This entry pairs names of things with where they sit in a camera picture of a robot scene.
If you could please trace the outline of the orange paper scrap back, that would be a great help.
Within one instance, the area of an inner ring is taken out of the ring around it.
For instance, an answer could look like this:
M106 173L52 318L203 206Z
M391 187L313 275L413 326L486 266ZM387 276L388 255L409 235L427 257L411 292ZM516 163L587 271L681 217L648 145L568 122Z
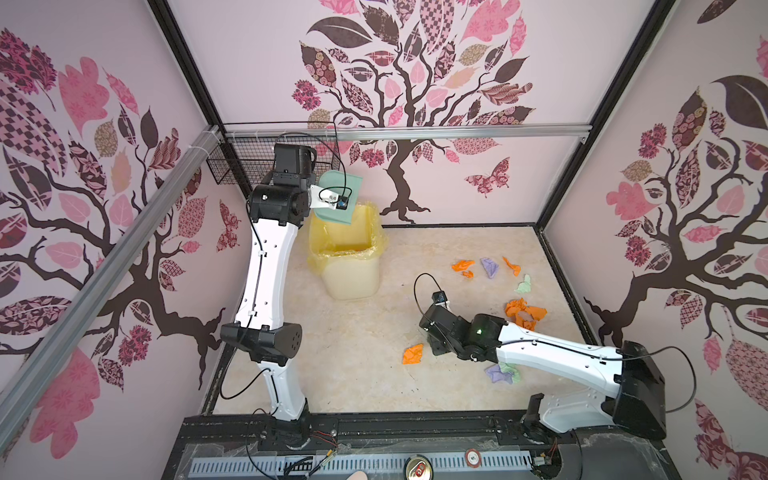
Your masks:
M475 265L473 260L460 260L451 266L454 272L459 273L465 278L472 279L474 273L471 268Z

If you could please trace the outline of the purple paper scrap back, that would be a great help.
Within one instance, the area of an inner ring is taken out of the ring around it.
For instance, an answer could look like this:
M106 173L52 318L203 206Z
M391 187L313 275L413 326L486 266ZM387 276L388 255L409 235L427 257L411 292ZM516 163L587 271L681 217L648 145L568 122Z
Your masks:
M489 279L494 279L499 271L499 265L491 258L484 257L480 259L480 263L486 272Z

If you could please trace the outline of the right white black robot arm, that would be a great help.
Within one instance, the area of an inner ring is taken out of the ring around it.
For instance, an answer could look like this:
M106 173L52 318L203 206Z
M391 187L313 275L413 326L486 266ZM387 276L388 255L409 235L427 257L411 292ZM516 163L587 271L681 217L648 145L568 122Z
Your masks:
M430 305L419 327L436 355L530 367L583 387L560 396L532 396L524 420L530 428L567 433L617 427L648 440L667 437L665 379L652 353L639 343L625 341L619 348L580 344L488 314L468 321L445 302Z

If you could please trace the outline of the orange paper scrap pile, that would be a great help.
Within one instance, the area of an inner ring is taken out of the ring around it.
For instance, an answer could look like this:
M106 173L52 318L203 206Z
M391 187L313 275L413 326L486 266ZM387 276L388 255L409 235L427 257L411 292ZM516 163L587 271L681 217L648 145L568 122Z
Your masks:
M548 311L541 307L529 305L523 298L509 301L504 307L504 313L510 323L529 331L534 331L537 324L543 320Z

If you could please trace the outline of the small orange scrap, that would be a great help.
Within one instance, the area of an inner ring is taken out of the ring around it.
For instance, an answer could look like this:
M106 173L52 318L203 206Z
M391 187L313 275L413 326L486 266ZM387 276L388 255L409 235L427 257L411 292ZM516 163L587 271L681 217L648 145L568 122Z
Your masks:
M521 267L520 265L517 265L517 264L513 264L513 263L512 263L512 262L511 262L511 261L510 261L508 258L506 258L506 257L504 257L504 258L503 258L503 260L504 260L505 264L507 265L507 267L508 267L508 268L509 268L509 269L512 271L513 275L514 275L515 277L519 277L519 276L520 276L520 274L522 273L522 267Z

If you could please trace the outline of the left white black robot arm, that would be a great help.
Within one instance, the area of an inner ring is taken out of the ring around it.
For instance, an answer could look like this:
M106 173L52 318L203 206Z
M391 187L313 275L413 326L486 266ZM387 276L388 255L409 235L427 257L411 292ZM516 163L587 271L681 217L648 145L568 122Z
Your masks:
M240 306L221 337L246 353L266 379L269 412L279 421L297 422L308 403L292 361L303 330L284 319L289 257L299 228L310 211L317 152L303 145L278 143L272 168L246 201L251 255Z

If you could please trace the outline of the green plastic dustpan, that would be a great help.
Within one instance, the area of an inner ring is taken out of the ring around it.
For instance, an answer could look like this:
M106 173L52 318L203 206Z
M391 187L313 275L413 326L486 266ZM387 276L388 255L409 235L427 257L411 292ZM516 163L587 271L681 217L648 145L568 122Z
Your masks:
M337 170L323 173L310 189L310 207L323 221L350 225L363 178Z

